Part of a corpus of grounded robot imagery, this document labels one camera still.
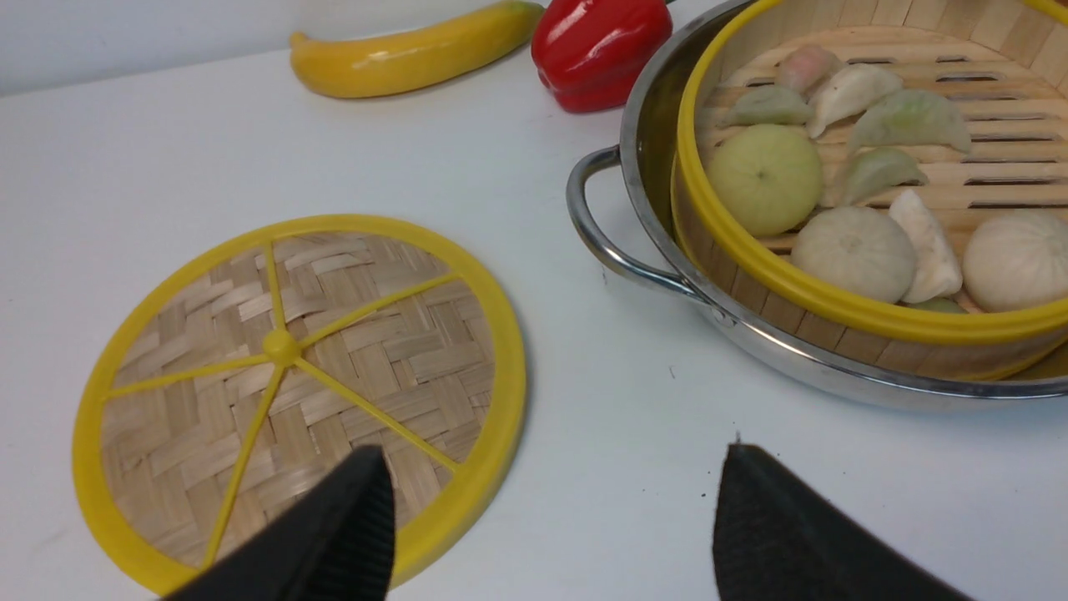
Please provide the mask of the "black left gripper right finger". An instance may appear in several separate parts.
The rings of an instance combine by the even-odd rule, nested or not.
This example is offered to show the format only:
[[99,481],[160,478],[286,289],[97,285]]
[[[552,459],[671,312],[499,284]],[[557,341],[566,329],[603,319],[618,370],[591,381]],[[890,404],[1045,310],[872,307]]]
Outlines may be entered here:
[[722,600],[965,598],[747,442],[726,452],[711,558]]

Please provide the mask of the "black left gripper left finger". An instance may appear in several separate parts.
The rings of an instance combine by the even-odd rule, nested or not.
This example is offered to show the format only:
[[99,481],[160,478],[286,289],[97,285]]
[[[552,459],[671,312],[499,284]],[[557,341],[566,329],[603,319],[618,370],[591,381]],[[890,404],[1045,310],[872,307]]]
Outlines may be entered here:
[[384,450],[355,449],[300,502],[168,600],[384,600],[396,545]]

